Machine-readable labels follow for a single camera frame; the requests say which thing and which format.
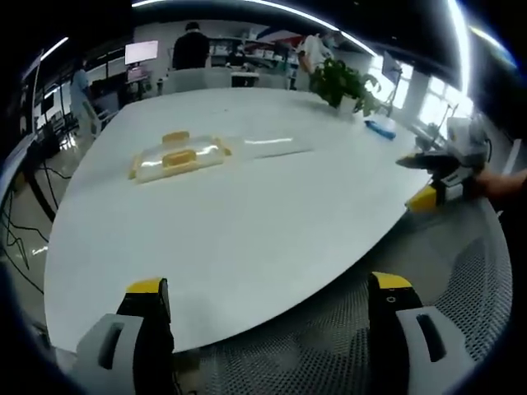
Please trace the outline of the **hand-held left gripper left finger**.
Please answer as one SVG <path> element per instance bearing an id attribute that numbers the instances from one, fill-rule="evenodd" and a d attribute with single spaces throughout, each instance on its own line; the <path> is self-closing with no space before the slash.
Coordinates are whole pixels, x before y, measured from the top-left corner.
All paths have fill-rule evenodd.
<path id="1" fill-rule="evenodd" d="M 168 281 L 129 286 L 77 344 L 76 382 L 87 394 L 174 394 Z"/>

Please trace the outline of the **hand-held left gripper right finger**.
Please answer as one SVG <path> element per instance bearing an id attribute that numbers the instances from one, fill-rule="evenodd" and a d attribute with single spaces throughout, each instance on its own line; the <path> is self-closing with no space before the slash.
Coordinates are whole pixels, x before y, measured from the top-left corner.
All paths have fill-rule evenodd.
<path id="1" fill-rule="evenodd" d="M 439 313 L 405 278 L 368 278 L 372 394 L 455 394 L 458 367 Z"/>

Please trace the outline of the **person's right hand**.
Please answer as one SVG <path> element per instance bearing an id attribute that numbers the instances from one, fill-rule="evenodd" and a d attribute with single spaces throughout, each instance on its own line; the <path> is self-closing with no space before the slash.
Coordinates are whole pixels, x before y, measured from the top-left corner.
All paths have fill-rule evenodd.
<path id="1" fill-rule="evenodd" d="M 493 205 L 504 202 L 515 190 L 515 182 L 508 176 L 496 174 L 489 169 L 483 169 L 476 177 L 478 192 Z"/>

